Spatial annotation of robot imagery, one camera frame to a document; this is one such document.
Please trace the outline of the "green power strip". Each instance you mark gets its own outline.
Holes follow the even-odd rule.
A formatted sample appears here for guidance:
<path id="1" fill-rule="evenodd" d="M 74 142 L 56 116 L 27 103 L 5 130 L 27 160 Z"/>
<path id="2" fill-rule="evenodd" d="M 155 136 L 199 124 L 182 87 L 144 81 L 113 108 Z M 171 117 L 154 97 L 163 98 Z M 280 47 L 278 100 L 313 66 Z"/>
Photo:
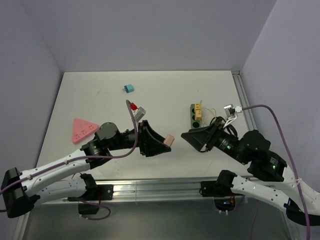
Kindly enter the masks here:
<path id="1" fill-rule="evenodd" d="M 190 105 L 190 127 L 191 129 L 198 129 L 201 126 L 201 122 L 199 120 L 196 120 L 196 113 L 195 113 L 195 105 Z"/>

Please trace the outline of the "brown plug adapter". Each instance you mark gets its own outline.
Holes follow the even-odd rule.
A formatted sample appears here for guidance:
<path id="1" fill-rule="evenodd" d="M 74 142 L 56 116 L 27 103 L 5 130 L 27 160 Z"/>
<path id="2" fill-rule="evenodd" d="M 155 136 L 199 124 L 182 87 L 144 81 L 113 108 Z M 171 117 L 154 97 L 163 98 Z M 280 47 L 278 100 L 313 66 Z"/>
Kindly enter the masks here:
<path id="1" fill-rule="evenodd" d="M 164 143 L 166 146 L 171 147 L 172 144 L 173 144 L 173 142 L 174 142 L 174 140 L 175 140 L 175 137 L 174 137 L 173 135 L 171 135 L 171 134 L 168 134 L 168 135 L 165 137 L 163 143 Z"/>

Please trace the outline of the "yellow charger with cable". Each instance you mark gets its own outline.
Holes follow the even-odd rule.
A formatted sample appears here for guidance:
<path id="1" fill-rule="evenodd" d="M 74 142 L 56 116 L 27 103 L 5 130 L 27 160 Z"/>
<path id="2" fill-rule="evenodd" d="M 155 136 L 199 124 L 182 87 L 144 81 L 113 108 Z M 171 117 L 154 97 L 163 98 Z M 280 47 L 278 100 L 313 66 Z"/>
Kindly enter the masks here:
<path id="1" fill-rule="evenodd" d="M 217 112 L 214 108 L 207 108 L 203 106 L 203 101 L 200 100 L 200 110 L 195 111 L 195 120 L 200 121 L 202 127 L 206 127 L 210 124 L 211 120 L 217 117 Z"/>

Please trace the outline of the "yellow plug adapter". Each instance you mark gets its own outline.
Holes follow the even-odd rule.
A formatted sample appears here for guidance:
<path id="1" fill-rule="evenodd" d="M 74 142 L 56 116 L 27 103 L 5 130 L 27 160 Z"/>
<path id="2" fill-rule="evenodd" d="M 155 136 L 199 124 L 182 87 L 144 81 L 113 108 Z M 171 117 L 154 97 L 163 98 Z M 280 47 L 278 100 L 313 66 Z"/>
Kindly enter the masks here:
<path id="1" fill-rule="evenodd" d="M 194 104 L 194 111 L 199 111 L 201 109 L 201 104 L 200 103 L 195 103 Z"/>

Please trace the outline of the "teal plug adapter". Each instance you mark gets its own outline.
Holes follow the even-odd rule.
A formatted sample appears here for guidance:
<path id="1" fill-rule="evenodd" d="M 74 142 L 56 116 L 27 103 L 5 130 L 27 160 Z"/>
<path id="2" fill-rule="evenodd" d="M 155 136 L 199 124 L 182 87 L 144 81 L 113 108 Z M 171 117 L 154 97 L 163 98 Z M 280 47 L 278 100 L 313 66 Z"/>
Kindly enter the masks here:
<path id="1" fill-rule="evenodd" d="M 123 87 L 123 91 L 126 92 L 127 94 L 133 92 L 134 90 L 135 89 L 132 84 L 127 84 Z"/>

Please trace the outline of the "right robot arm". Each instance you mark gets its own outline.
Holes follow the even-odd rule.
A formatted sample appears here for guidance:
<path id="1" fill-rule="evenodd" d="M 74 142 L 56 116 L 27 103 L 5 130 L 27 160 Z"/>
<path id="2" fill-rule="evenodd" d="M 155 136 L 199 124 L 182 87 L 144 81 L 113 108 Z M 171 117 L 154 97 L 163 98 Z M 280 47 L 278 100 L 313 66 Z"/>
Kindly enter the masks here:
<path id="1" fill-rule="evenodd" d="M 199 193 L 203 197 L 246 195 L 281 210 L 299 225 L 319 226 L 319 192 L 303 181 L 297 182 L 293 170 L 283 158 L 270 150 L 270 141 L 258 130 L 248 131 L 238 138 L 224 131 L 222 124 L 213 123 L 190 129 L 181 137 L 198 152 L 217 148 L 242 165 L 249 165 L 248 173 L 271 185 L 253 183 L 230 170 L 222 170 L 217 180 L 201 182 Z"/>

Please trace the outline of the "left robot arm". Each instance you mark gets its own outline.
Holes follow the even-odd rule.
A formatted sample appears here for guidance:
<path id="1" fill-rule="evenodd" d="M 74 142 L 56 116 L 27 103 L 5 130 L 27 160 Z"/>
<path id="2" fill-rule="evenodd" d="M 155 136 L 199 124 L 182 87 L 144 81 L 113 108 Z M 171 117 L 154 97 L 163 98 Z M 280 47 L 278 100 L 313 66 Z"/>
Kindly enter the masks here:
<path id="1" fill-rule="evenodd" d="M 114 159 L 111 151 L 128 149 L 132 153 L 139 148 L 142 156 L 153 157 L 170 152 L 174 139 L 170 134 L 159 135 L 147 120 L 124 132 L 106 122 L 93 140 L 61 159 L 30 170 L 7 170 L 0 187 L 4 212 L 8 218 L 17 218 L 38 205 L 61 198 L 91 200 L 96 197 L 98 186 L 86 171 Z"/>

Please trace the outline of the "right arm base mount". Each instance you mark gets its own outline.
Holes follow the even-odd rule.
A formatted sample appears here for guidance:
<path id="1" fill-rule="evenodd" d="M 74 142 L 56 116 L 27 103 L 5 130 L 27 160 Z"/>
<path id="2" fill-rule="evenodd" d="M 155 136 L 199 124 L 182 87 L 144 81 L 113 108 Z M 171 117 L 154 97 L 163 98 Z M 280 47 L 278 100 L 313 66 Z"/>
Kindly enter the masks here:
<path id="1" fill-rule="evenodd" d="M 213 198 L 219 213 L 228 214 L 245 203 L 245 196 L 231 191 L 229 186 L 217 183 L 216 180 L 201 181 L 199 194 L 204 198 Z"/>

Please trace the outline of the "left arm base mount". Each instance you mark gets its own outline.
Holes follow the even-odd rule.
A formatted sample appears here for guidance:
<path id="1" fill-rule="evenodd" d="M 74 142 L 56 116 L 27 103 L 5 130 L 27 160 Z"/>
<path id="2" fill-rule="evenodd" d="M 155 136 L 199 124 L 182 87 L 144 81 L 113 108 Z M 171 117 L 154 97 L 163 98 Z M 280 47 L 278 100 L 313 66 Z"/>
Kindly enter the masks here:
<path id="1" fill-rule="evenodd" d="M 114 186 L 107 185 L 94 185 L 85 187 L 84 193 L 78 197 L 68 197 L 68 202 L 78 202 L 78 213 L 82 216 L 94 216 L 102 205 L 103 201 L 110 201 L 113 199 Z"/>

